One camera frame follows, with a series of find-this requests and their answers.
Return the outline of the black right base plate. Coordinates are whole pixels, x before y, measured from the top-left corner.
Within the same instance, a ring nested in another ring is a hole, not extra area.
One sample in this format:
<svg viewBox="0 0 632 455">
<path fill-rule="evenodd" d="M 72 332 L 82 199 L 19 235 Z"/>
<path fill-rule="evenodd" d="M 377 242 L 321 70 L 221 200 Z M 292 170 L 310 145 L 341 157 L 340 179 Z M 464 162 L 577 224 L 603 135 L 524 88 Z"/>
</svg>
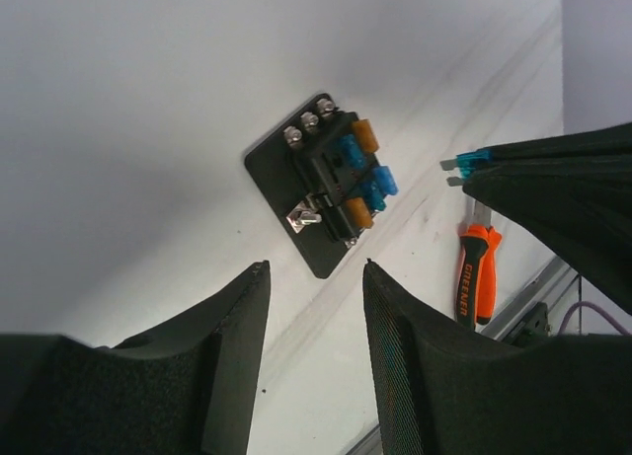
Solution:
<svg viewBox="0 0 632 455">
<path fill-rule="evenodd" d="M 526 348 L 540 344 L 550 335 L 548 305 L 536 303 L 514 328 L 513 346 Z"/>
</svg>

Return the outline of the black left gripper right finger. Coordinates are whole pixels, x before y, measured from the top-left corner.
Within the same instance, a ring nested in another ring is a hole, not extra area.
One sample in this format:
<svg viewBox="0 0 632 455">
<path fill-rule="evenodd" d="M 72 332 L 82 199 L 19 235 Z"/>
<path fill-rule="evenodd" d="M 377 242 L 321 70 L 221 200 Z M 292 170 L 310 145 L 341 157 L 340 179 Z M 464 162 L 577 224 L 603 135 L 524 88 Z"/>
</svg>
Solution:
<svg viewBox="0 0 632 455">
<path fill-rule="evenodd" d="M 362 275 L 387 454 L 627 454 L 631 340 L 562 335 L 520 348 L 467 329 L 381 266 Z"/>
</svg>

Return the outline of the black fuse box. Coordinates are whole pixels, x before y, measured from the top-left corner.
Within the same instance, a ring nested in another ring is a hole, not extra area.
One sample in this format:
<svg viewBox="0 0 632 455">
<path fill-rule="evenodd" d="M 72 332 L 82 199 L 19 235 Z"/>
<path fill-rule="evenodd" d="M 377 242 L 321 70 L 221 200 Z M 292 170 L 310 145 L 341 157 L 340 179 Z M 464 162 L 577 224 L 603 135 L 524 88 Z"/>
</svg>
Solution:
<svg viewBox="0 0 632 455">
<path fill-rule="evenodd" d="M 329 277 L 369 229 L 356 227 L 345 208 L 363 197 L 360 184 L 374 181 L 372 169 L 386 166 L 377 152 L 366 166 L 351 168 L 338 139 L 364 119 L 319 93 L 261 139 L 245 156 L 249 175 L 315 277 Z"/>
</svg>

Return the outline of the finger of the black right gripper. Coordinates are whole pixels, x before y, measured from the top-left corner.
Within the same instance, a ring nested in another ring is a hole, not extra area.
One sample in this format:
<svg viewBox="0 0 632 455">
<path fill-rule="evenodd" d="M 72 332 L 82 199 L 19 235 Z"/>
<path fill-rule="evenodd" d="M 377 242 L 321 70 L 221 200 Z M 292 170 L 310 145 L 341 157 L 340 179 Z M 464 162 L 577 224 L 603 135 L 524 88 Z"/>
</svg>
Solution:
<svg viewBox="0 0 632 455">
<path fill-rule="evenodd" d="M 631 164 L 631 123 L 489 148 L 487 167 L 512 164 L 628 167 Z"/>
<path fill-rule="evenodd" d="M 462 188 L 631 312 L 629 154 L 490 166 L 472 173 Z"/>
</svg>

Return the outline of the blue blade fuse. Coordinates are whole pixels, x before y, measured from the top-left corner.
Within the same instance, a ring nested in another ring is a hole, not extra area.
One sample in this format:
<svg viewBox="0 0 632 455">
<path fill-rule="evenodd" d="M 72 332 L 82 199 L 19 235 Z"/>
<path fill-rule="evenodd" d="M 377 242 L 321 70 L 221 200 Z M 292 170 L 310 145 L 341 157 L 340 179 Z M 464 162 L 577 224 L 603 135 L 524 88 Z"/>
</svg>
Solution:
<svg viewBox="0 0 632 455">
<path fill-rule="evenodd" d="M 339 138 L 338 145 L 351 168 L 361 170 L 366 166 L 364 153 L 353 134 L 347 134 Z"/>
<path fill-rule="evenodd" d="M 395 178 L 388 166 L 376 166 L 372 169 L 372 174 L 382 193 L 394 196 L 399 192 Z"/>
<path fill-rule="evenodd" d="M 382 212 L 386 209 L 384 194 L 376 181 L 365 181 L 359 186 L 366 206 L 371 213 Z"/>
<path fill-rule="evenodd" d="M 445 172 L 458 171 L 457 176 L 450 176 L 446 179 L 450 187 L 462 187 L 465 181 L 477 170 L 492 161 L 492 152 L 488 148 L 478 149 L 472 152 L 462 153 L 453 159 L 446 159 L 439 162 L 441 169 Z"/>
</svg>

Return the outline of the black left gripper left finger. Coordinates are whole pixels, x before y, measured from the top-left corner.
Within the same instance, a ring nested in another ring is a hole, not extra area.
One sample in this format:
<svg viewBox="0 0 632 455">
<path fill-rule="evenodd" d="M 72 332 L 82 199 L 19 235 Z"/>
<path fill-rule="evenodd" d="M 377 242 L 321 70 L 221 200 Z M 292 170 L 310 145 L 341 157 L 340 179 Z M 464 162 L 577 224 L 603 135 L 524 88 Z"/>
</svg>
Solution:
<svg viewBox="0 0 632 455">
<path fill-rule="evenodd" d="M 271 271 L 120 344 L 1 338 L 5 454 L 243 454 L 263 353 Z"/>
</svg>

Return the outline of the orange fuse in box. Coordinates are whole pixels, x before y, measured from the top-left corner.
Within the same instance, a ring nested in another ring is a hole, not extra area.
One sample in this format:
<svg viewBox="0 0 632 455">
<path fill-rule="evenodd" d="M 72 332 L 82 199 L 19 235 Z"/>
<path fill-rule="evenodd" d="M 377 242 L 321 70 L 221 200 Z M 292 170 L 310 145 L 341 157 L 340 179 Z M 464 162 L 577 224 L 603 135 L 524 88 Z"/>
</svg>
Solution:
<svg viewBox="0 0 632 455">
<path fill-rule="evenodd" d="M 363 197 L 349 198 L 345 201 L 345 208 L 349 212 L 356 227 L 370 229 L 373 218 Z"/>
</svg>

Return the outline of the aluminium rail frame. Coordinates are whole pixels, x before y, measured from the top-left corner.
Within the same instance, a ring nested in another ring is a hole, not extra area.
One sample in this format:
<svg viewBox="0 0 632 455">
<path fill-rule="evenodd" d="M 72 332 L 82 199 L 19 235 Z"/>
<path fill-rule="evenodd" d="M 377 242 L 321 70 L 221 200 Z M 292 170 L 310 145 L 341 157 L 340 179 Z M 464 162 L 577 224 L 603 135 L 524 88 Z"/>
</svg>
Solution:
<svg viewBox="0 0 632 455">
<path fill-rule="evenodd" d="M 563 260 L 551 259 L 536 277 L 502 305 L 489 324 L 480 326 L 478 332 L 493 340 L 505 339 L 539 304 L 551 311 L 567 296 L 579 294 L 579 280 L 579 274 Z"/>
</svg>

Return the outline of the orange handled pliers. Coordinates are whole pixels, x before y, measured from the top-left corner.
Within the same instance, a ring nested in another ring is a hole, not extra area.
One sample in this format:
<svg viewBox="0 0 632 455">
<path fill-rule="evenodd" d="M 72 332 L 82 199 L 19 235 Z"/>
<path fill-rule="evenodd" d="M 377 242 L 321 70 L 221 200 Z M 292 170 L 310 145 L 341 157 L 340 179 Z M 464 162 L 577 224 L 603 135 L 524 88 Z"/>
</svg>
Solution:
<svg viewBox="0 0 632 455">
<path fill-rule="evenodd" d="M 476 200 L 471 222 L 459 237 L 455 320 L 471 330 L 489 324 L 496 306 L 496 251 L 503 236 L 491 218 L 491 208 Z"/>
</svg>

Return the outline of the orange blade fuse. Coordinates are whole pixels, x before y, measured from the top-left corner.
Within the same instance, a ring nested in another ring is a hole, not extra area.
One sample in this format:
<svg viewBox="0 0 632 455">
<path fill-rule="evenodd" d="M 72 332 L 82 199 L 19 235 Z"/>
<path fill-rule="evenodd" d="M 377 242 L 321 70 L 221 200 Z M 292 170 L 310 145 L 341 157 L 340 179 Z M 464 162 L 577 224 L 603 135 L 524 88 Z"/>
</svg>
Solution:
<svg viewBox="0 0 632 455">
<path fill-rule="evenodd" d="M 354 121 L 351 127 L 356 142 L 364 153 L 374 154 L 379 150 L 379 142 L 367 118 Z"/>
</svg>

